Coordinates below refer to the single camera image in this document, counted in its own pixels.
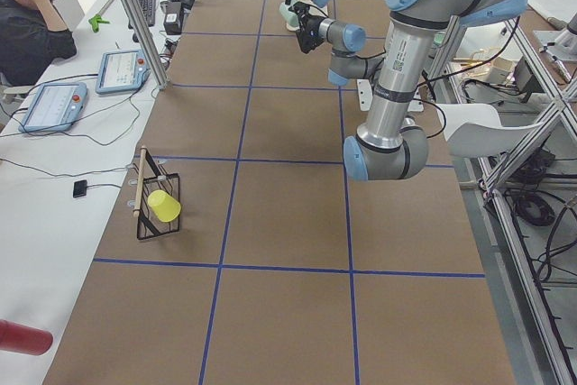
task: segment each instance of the person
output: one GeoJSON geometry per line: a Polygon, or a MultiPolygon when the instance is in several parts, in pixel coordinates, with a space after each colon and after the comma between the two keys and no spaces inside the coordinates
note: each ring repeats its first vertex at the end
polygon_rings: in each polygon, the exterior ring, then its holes
{"type": "Polygon", "coordinates": [[[77,52],[54,0],[0,0],[0,72],[11,86],[35,84],[56,58],[77,52]]]}

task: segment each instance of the red bottle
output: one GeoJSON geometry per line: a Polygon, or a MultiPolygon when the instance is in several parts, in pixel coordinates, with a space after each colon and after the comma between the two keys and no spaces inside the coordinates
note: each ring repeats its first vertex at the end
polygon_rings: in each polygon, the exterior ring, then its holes
{"type": "Polygon", "coordinates": [[[0,350],[42,355],[52,346],[52,334],[0,319],[0,350]]]}

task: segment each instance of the wooden stick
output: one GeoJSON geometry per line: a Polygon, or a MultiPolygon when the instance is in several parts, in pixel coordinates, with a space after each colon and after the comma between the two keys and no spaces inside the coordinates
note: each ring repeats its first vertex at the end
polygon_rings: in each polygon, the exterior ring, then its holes
{"type": "Polygon", "coordinates": [[[141,160],[138,165],[138,182],[136,183],[136,198],[134,199],[133,215],[138,218],[141,213],[142,189],[144,187],[144,163],[146,161],[146,146],[141,147],[141,160]]]}

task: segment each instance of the white chair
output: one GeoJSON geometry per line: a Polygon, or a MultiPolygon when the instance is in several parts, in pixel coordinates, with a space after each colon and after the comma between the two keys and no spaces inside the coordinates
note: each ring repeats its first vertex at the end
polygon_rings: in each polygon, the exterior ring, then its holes
{"type": "Polygon", "coordinates": [[[10,87],[10,84],[0,72],[0,99],[5,104],[11,104],[15,99],[22,102],[32,86],[16,86],[10,87]]]}
{"type": "MultiPolygon", "coordinates": [[[[479,158],[510,151],[543,122],[526,126],[503,126],[499,112],[489,104],[438,104],[447,118],[444,138],[455,157],[479,158]]],[[[443,116],[438,112],[439,120],[443,116]]]]}

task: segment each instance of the brown table surface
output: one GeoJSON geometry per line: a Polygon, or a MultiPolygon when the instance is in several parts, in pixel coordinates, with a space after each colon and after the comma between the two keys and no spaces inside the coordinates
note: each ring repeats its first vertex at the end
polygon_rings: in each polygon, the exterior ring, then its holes
{"type": "MultiPolygon", "coordinates": [[[[47,385],[515,383],[444,140],[412,179],[347,179],[365,113],[281,1],[197,0],[142,137],[181,230],[136,240],[129,174],[47,385]]],[[[380,51],[383,0],[329,11],[380,51]]]]}

